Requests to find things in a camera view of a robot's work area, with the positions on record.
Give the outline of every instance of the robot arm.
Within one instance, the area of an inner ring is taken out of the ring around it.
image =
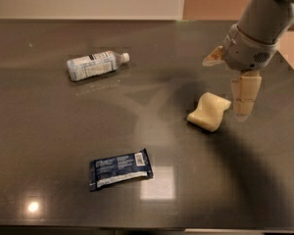
[[[251,114],[266,67],[277,50],[278,39],[294,24],[294,0],[251,0],[224,42],[204,60],[204,66],[225,62],[240,76],[232,80],[233,110]]]

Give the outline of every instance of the black packet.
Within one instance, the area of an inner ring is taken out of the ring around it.
[[[94,160],[89,164],[89,191],[135,177],[154,176],[146,149],[138,153],[125,154]]]

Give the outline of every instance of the dark gray tabletop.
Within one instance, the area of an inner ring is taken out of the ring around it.
[[[204,92],[231,100],[225,65],[201,63],[232,22],[0,22],[0,225],[294,230],[294,71],[276,54],[253,114],[209,133]],[[128,52],[71,82],[66,61]],[[155,177],[88,191],[91,160],[146,148]],[[28,211],[32,202],[36,212]]]

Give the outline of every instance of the bottle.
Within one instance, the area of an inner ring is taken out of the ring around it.
[[[68,60],[69,74],[72,81],[115,71],[121,64],[129,61],[127,53],[118,54],[112,51],[97,53],[81,58]]]

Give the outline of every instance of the white bottle cap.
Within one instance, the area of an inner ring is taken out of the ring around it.
[[[127,63],[129,61],[128,53],[123,53],[122,54],[122,60],[123,60],[124,63]]]

